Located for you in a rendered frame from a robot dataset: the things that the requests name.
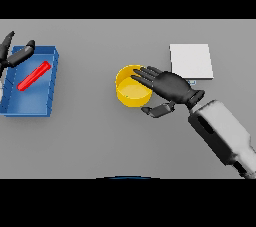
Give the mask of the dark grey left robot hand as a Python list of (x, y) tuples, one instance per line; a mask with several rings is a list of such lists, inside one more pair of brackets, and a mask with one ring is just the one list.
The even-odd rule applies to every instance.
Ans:
[(14, 35), (15, 32), (11, 31), (6, 35), (3, 42), (0, 43), (0, 77), (6, 68), (14, 68), (29, 59), (34, 54), (35, 41), (30, 40), (21, 50), (8, 56), (8, 51)]

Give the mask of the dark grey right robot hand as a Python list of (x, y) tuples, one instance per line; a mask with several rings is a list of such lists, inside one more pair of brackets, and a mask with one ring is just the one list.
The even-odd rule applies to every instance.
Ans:
[(176, 104), (183, 104), (191, 110), (205, 95), (204, 90), (195, 90), (180, 75), (161, 71), (148, 66), (134, 69), (131, 78), (151, 89), (155, 94), (166, 100), (154, 108), (142, 107), (141, 110), (152, 118), (159, 118), (174, 111)]

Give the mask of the red beaker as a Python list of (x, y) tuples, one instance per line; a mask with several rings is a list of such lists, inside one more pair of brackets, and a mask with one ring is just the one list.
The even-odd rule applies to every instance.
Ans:
[(25, 91), (50, 69), (50, 63), (48, 61), (43, 61), (29, 75), (27, 75), (21, 82), (18, 83), (17, 89), (19, 91)]

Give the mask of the pale square measuring scale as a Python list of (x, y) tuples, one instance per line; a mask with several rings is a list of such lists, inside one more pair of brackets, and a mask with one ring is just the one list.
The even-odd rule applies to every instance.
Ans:
[(208, 44), (171, 44), (171, 71), (187, 80), (212, 80), (213, 67)]

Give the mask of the yellow bowl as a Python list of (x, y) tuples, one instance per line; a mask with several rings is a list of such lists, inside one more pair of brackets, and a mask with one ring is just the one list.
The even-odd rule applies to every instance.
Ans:
[(152, 91), (131, 78), (134, 69), (140, 68), (141, 65), (126, 65), (116, 75), (116, 96), (126, 107), (142, 107), (151, 98)]

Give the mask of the blue tray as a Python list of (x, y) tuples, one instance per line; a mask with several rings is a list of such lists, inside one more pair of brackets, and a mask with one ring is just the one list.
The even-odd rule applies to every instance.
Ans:
[(59, 54), (55, 46), (36, 46), (34, 54), (17, 67), (9, 67), (2, 88), (0, 115), (49, 117)]

